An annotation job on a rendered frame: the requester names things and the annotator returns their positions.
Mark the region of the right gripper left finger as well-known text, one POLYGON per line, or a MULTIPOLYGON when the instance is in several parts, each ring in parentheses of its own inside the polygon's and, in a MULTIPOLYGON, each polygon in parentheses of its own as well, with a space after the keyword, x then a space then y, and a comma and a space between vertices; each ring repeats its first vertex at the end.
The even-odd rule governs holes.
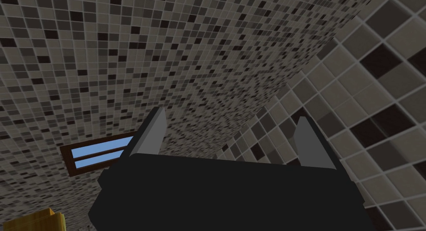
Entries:
POLYGON ((134 154, 158 154, 167 129, 166 112, 154 107, 122 152, 122 156, 134 154))

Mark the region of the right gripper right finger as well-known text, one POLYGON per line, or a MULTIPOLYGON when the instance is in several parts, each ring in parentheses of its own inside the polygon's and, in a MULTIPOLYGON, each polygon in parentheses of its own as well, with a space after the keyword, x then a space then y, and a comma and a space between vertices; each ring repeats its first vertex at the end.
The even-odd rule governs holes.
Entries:
POLYGON ((293 137, 302 166, 343 169, 336 153, 311 117, 299 117, 293 137))

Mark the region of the brown framed window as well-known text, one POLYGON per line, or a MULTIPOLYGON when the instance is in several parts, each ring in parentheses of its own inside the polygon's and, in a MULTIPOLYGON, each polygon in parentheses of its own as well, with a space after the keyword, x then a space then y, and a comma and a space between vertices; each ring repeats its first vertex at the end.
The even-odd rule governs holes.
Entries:
POLYGON ((116 163, 136 132, 108 136, 60 147, 70 177, 116 163))

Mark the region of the yellow wooden cupboard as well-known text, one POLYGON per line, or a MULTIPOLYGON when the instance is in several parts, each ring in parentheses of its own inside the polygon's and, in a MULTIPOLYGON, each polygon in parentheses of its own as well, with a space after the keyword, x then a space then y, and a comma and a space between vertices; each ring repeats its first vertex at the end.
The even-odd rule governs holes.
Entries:
POLYGON ((66 222, 62 213, 47 208, 5 222, 3 231, 66 231, 66 222))

